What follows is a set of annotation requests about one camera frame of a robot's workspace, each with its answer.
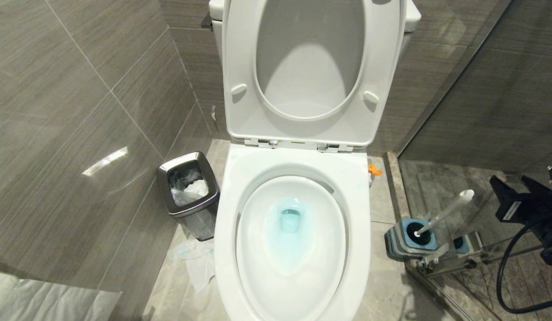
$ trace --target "wall tile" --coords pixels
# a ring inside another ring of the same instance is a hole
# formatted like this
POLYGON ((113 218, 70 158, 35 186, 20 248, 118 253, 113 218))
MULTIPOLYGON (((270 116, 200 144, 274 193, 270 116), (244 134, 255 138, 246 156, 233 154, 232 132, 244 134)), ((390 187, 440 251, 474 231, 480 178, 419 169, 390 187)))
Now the wall tile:
POLYGON ((110 87, 167 27, 157 0, 48 2, 110 87))
POLYGON ((0 228, 0 262, 24 278, 96 288, 161 162, 108 95, 29 179, 0 228), (109 155, 117 158, 94 166, 109 155))
POLYGON ((413 41, 471 45, 501 0, 416 0, 422 14, 413 41))
POLYGON ((208 0, 160 0, 165 21, 171 28, 200 29, 209 12, 208 0))
POLYGON ((394 74, 384 115, 418 118, 465 52, 455 45, 411 42, 394 74))
POLYGON ((206 158, 213 169, 219 186, 222 186, 222 179, 225 176, 225 165, 229 156, 230 144, 230 140, 213 140, 206 153, 206 158))
POLYGON ((211 141, 209 129, 204 122, 203 115, 199 110, 197 103, 194 104, 188 115, 187 121, 180 130, 166 160, 169 161, 175 157, 182 156, 189 152, 203 152, 209 150, 211 141))
POLYGON ((159 153, 167 155, 195 102, 168 33, 135 64, 114 92, 159 153))
POLYGON ((383 115, 375 139, 367 147, 367 153, 371 156, 382 156, 392 150, 392 146, 399 144, 414 121, 413 118, 383 115))
POLYGON ((165 258, 164 250, 177 226, 163 205, 155 181, 99 286, 100 290, 122 292, 111 320, 129 321, 143 314, 165 258))
POLYGON ((513 1, 486 48, 552 57, 552 1, 513 1))
POLYGON ((551 151, 552 58, 483 49, 404 158, 523 171, 551 151))
POLYGON ((231 140, 229 132, 227 132, 226 129, 225 103, 199 100, 199 104, 200 109, 203 111, 204 119, 213 133, 213 138, 217 138, 219 140, 231 140), (211 115, 213 112, 213 106, 215 107, 216 120, 214 120, 211 115))
POLYGON ((225 101, 221 59, 214 34, 206 29, 171 28, 196 98, 225 101))
POLYGON ((0 222, 106 94, 45 2, 0 2, 0 222))

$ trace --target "toilet tank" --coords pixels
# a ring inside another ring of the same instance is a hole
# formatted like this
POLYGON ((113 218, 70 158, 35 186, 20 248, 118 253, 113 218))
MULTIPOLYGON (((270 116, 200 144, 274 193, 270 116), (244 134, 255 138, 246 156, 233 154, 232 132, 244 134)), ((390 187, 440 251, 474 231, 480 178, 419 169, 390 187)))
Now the toilet tank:
MULTIPOLYGON (((210 0, 209 11, 213 24, 214 38, 217 41, 218 55, 221 57, 222 63, 222 14, 225 9, 225 0, 210 0)), ((402 37, 401 53, 398 56, 400 62, 401 57, 405 54, 406 48, 412 37, 412 33, 416 30, 421 15, 412 0, 406 0, 406 20, 405 34, 402 37)))

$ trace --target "tile floor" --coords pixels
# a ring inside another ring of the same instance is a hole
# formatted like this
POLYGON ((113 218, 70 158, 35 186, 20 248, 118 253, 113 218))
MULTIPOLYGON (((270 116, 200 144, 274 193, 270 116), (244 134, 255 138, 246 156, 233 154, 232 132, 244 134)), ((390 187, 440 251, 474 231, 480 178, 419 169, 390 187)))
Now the tile floor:
MULTIPOLYGON (((214 140, 207 153, 219 184, 229 141, 214 140)), ((383 170, 381 158, 371 157, 383 170)), ((387 258, 384 233, 395 223, 386 175, 376 177, 369 189, 371 196, 371 268, 367 290, 355 315, 355 321, 450 321, 453 318, 405 272, 404 265, 387 258)), ((174 247, 186 240, 182 228, 177 228, 174 247)), ((143 321, 229 321, 217 290, 217 281, 195 293, 182 260, 166 258, 145 307, 143 321)))
MULTIPOLYGON (((437 238, 447 233, 447 238, 453 239, 477 231, 484 246, 491 248, 493 244, 509 240, 520 230, 519 224, 500 223, 496 219, 495 212, 498 210, 499 201, 489 183, 490 177, 496 175, 518 192, 526 192, 524 185, 515 177, 508 177, 496 170, 417 160, 402 160, 400 167, 410 212, 415 218, 422 213, 436 213, 464 189, 473 189, 475 192, 472 203, 462 209, 460 214, 445 219, 445 226, 439 227, 438 230, 434 228, 437 238)), ((521 237, 514 252, 539 244, 539 240, 528 233, 521 237)), ((452 285, 451 278, 455 278, 467 287, 476 299, 502 320, 552 320, 552 307, 520 315, 514 315, 502 309, 496 294, 497 273, 498 262, 489 265, 478 264, 477 268, 440 276, 434 278, 434 281, 462 307, 468 294, 457 291, 457 288, 452 285)), ((552 267, 541 260, 538 252, 510 258, 504 271, 502 292, 506 304, 516 308, 552 300, 552 267)))

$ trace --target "toilet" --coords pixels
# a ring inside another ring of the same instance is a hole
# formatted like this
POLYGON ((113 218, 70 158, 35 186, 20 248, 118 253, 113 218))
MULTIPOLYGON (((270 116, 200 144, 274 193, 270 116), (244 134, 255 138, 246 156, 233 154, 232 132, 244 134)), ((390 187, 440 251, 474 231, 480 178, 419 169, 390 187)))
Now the toilet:
POLYGON ((350 321, 372 264, 365 148, 406 0, 227 0, 213 12, 214 1, 233 139, 214 236, 225 310, 232 321, 350 321))

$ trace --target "stainless steel trash can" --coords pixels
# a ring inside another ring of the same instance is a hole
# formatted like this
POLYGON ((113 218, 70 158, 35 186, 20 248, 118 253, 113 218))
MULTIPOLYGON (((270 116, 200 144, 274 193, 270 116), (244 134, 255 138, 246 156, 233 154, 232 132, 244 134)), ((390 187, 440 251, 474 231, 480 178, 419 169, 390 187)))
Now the stainless steel trash can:
POLYGON ((157 181, 169 215, 196 239, 213 238, 221 192, 203 153, 192 152, 161 165, 157 181))

